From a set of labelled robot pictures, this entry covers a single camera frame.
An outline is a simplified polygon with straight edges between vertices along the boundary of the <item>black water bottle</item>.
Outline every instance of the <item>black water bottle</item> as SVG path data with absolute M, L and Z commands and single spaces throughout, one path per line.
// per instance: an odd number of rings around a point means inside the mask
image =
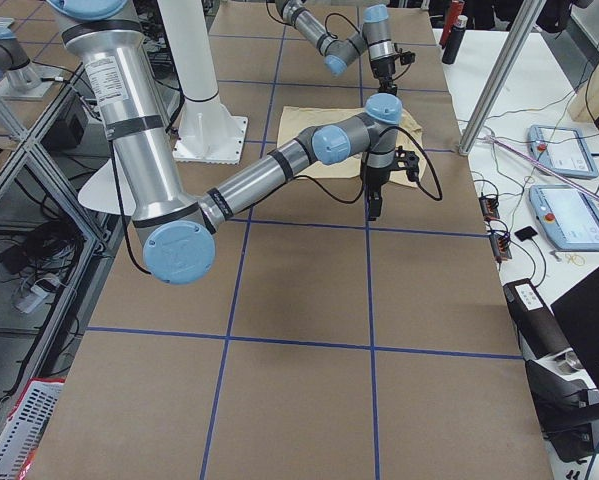
M 463 35 L 466 33 L 467 23 L 468 17 L 465 15 L 459 15 L 455 21 L 455 24 L 452 26 L 452 30 L 450 30 L 450 36 L 446 42 L 446 48 L 443 51 L 443 57 L 441 57 L 441 61 L 446 65 L 452 65 L 455 63 L 457 53 L 459 52 L 459 47 L 461 46 L 461 41 L 463 40 Z

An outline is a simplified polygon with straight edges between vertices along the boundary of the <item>robotic arm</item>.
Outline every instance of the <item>robotic arm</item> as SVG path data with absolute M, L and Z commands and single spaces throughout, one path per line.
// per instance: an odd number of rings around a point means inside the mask
M 335 76 L 341 75 L 366 50 L 370 68 L 379 80 L 379 92 L 397 94 L 394 84 L 397 60 L 401 65 L 414 62 L 415 54 L 403 52 L 392 43 L 388 9 L 385 5 L 369 7 L 364 12 L 364 24 L 346 40 L 333 37 L 303 6 L 303 0 L 275 0 L 277 12 L 297 29 L 325 57 L 324 63 Z
M 365 112 L 310 127 L 204 195 L 189 195 L 144 70 L 143 35 L 132 5 L 111 0 L 93 12 L 86 1 L 49 1 L 66 48 L 84 63 L 113 145 L 113 162 L 116 152 L 137 205 L 132 222 L 144 262 L 160 280 L 183 284 L 203 276 L 214 260 L 217 228 L 316 161 L 333 164 L 366 152 L 362 178 L 367 195 L 388 181 L 402 105 L 396 96 L 378 93 Z
M 20 92 L 41 84 L 39 74 L 15 34 L 8 28 L 0 27 L 0 80 L 4 73 L 10 86 Z

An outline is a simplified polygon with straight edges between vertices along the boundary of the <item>sticker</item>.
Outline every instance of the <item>sticker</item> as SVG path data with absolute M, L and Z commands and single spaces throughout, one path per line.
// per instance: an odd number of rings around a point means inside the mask
M 543 307 L 543 303 L 530 285 L 517 285 L 515 287 L 519 298 L 528 310 L 537 310 Z
M 86 72 L 99 107 L 128 100 L 128 90 L 115 57 L 104 57 L 88 63 Z

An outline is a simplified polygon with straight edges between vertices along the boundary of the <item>white plastic crate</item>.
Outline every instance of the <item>white plastic crate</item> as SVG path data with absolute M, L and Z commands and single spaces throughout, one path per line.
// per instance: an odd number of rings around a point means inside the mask
M 63 380 L 32 379 L 0 435 L 0 480 L 16 480 L 41 440 L 63 388 Z

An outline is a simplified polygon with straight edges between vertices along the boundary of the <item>white label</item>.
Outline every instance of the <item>white label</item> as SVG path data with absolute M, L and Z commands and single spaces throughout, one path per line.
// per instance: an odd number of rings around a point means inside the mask
M 590 171 L 575 132 L 542 128 L 541 134 L 545 140 L 554 142 L 548 144 L 550 160 L 554 167 L 580 172 Z
M 86 72 L 99 107 L 128 100 L 128 90 L 123 83 L 115 57 L 105 57 L 88 63 Z
M 539 300 L 530 285 L 517 285 L 515 288 L 517 289 L 519 298 L 521 298 L 521 301 L 528 310 L 537 310 L 543 307 L 541 300 Z
M 581 194 L 574 188 L 542 190 L 566 242 L 599 243 L 599 224 Z

